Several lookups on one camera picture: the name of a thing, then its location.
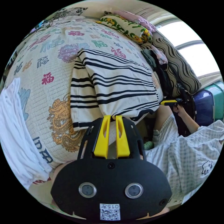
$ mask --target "black device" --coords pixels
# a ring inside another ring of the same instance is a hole
[[[89,223],[124,223],[158,214],[172,195],[166,176],[146,161],[135,124],[122,116],[116,116],[117,159],[108,159],[109,124],[110,116],[105,116],[87,129],[77,160],[54,181],[55,203]]]

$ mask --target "screw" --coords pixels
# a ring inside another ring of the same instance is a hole
[[[109,169],[113,169],[113,168],[115,167],[115,165],[114,165],[114,163],[109,163],[109,164],[107,165],[107,167],[108,167]]]
[[[61,204],[62,203],[62,200],[61,199],[57,199],[57,203],[58,204]]]
[[[163,200],[159,203],[159,205],[160,205],[160,206],[163,206],[165,203],[166,203],[166,199],[163,199]]]

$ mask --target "plaid pajamas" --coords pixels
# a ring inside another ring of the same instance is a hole
[[[183,137],[172,114],[160,131],[154,130],[154,148],[146,151],[146,158],[169,181],[173,194],[167,207],[186,201],[205,182],[222,150],[220,140],[224,140],[224,124],[219,120]]]

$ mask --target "mattress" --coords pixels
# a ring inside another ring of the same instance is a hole
[[[77,158],[85,133],[73,131],[70,115],[70,84],[77,52],[97,49],[149,67],[136,43],[95,21],[80,16],[35,33],[19,52],[5,83],[8,86],[20,77],[26,126],[39,153],[53,169]],[[153,81],[162,101],[155,74]]]

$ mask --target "yellow patterned pillow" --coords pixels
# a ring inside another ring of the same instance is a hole
[[[130,22],[119,15],[109,14],[103,16],[99,21],[96,21],[96,23],[115,29],[138,44],[152,42],[152,37],[145,27]]]

